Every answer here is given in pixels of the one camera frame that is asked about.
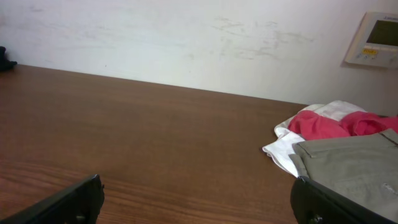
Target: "thermostat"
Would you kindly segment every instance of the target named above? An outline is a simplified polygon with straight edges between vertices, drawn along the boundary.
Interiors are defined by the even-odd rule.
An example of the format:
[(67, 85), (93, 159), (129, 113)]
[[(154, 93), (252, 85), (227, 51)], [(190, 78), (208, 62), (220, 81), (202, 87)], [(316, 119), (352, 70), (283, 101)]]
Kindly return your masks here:
[(398, 15), (367, 12), (345, 62), (398, 68)]

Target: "wooden tabletop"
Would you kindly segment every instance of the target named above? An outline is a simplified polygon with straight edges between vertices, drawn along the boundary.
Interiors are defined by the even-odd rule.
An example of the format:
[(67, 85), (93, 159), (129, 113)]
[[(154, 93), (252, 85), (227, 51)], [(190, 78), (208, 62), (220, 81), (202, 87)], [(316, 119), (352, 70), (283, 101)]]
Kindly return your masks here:
[(97, 223), (295, 223), (294, 178), (261, 147), (303, 107), (18, 65), (0, 73), (0, 218), (99, 174)]

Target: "red cloth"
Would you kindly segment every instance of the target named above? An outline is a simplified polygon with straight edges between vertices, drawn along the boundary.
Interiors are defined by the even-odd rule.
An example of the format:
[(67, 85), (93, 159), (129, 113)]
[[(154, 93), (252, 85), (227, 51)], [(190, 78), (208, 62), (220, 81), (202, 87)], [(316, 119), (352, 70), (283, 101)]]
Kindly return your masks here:
[(309, 110), (298, 112), (287, 128), (305, 140), (350, 137), (338, 121)]
[(313, 111), (301, 111), (287, 128), (301, 134), (306, 140), (362, 136), (379, 133), (389, 128), (398, 133), (398, 116), (380, 118), (374, 113), (357, 111), (338, 122)]
[(340, 123), (351, 136), (375, 134), (389, 128), (398, 133), (398, 116), (380, 118), (374, 113), (357, 111), (345, 116)]

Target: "folded clothing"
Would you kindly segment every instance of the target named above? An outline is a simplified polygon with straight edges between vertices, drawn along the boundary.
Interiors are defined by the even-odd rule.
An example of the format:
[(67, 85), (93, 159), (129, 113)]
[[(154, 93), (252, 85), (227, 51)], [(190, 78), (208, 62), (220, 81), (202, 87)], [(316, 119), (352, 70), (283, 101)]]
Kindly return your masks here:
[(398, 134), (320, 139), (293, 145), (299, 175), (398, 221)]
[(301, 111), (288, 126), (289, 130), (301, 134), (306, 140), (363, 136), (389, 128), (398, 133), (398, 116), (380, 118), (374, 113), (363, 111), (350, 113), (340, 122), (313, 111)]
[[(336, 121), (340, 121), (347, 114), (355, 111), (365, 111), (356, 105), (341, 100), (333, 101), (327, 105), (310, 105), (303, 110), (314, 111), (317, 114)], [(262, 150), (267, 153), (281, 169), (298, 177), (297, 169), (289, 155), (294, 154), (292, 144), (305, 141), (305, 139), (287, 128), (293, 119), (294, 117), (278, 124), (274, 129), (278, 140), (264, 146)]]

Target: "dark object on table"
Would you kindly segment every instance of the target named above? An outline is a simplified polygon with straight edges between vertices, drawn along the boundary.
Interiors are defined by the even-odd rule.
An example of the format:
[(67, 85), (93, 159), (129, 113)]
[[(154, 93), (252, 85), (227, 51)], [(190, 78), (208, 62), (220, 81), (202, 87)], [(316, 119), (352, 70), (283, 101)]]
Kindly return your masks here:
[(298, 224), (396, 224), (303, 176), (294, 182), (290, 203)]
[(0, 221), (0, 224), (94, 224), (104, 203), (104, 185), (94, 175)]
[(17, 62), (10, 62), (6, 57), (6, 48), (0, 47), (0, 72), (12, 69)]

